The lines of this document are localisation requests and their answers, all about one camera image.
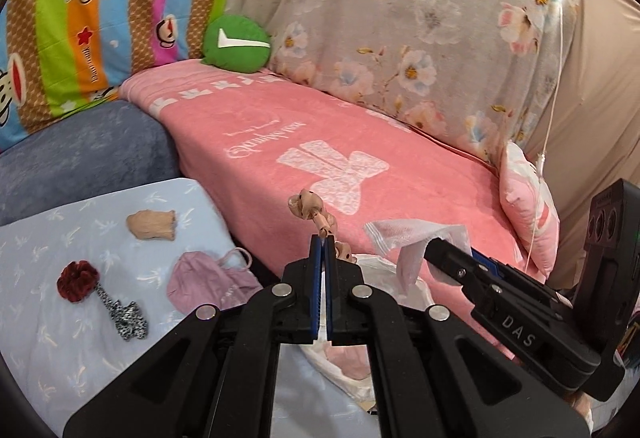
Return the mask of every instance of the brown scrunchie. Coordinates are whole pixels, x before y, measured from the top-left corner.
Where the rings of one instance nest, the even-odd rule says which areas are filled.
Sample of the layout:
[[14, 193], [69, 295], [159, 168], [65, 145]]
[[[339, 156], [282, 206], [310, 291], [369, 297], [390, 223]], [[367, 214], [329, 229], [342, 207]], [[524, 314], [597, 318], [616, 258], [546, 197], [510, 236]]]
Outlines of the brown scrunchie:
[[58, 293], [69, 302], [80, 302], [94, 290], [99, 278], [100, 273], [88, 261], [73, 261], [58, 279]]

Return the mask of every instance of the white cord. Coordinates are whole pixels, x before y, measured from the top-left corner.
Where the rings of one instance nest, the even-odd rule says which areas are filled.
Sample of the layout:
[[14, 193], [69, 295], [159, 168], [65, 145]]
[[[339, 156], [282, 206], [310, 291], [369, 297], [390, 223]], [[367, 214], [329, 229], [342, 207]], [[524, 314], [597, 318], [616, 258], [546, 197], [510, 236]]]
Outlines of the white cord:
[[560, 88], [560, 76], [562, 75], [562, 59], [564, 51], [564, 24], [562, 22], [562, 1], [560, 2], [560, 60], [558, 62], [558, 78], [556, 79], [556, 88], [554, 90], [554, 96], [551, 101], [551, 111], [549, 113], [549, 123], [546, 126], [545, 141], [542, 144], [542, 152], [538, 154], [536, 160], [536, 175], [538, 176], [538, 198], [536, 199], [536, 210], [533, 215], [533, 226], [531, 227], [531, 244], [529, 245], [529, 251], [527, 252], [527, 263], [525, 264], [525, 270], [529, 267], [529, 261], [531, 260], [531, 252], [533, 251], [533, 245], [536, 240], [536, 230], [538, 228], [538, 209], [540, 208], [540, 201], [542, 200], [542, 172], [545, 167], [546, 159], [546, 145], [549, 142], [549, 135], [551, 134], [551, 125], [554, 121], [554, 113], [556, 112], [556, 99], [558, 98], [558, 89]]

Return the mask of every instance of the orange stripe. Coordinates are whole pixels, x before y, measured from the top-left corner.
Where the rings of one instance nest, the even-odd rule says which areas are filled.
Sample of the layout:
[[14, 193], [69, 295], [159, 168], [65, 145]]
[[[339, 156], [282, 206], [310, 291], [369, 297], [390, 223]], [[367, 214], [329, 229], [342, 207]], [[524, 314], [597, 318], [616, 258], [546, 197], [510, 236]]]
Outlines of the orange stripe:
[[80, 93], [109, 87], [102, 65], [100, 49], [100, 0], [82, 4], [71, 0], [67, 5], [69, 43], [74, 52]]

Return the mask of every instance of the metal rivet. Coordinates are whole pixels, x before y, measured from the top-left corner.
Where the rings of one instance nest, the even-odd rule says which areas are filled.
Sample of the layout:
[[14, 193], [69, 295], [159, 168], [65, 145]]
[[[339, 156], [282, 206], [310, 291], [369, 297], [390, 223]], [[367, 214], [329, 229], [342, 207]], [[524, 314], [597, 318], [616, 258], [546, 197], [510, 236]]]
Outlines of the metal rivet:
[[287, 283], [278, 283], [274, 284], [271, 288], [271, 293], [276, 297], [286, 297], [293, 291], [293, 288], [290, 284]]
[[357, 286], [353, 287], [351, 293], [353, 293], [353, 295], [358, 299], [366, 299], [368, 297], [371, 297], [373, 290], [366, 284], [358, 284]]
[[196, 317], [201, 321], [209, 321], [216, 316], [216, 307], [211, 304], [203, 304], [196, 310]]
[[451, 312], [449, 311], [449, 309], [447, 309], [446, 306], [436, 304], [435, 306], [429, 308], [429, 316], [434, 321], [446, 321], [450, 315]]

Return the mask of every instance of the pink pillow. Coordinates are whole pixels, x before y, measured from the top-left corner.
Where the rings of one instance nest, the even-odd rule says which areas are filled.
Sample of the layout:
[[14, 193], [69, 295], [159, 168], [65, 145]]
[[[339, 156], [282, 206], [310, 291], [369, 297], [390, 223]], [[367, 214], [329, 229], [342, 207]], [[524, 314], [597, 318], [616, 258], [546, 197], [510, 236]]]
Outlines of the pink pillow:
[[506, 145], [500, 162], [500, 204], [524, 248], [531, 252], [531, 261], [549, 277], [556, 264], [560, 219], [546, 182], [538, 180], [536, 167], [513, 142]]

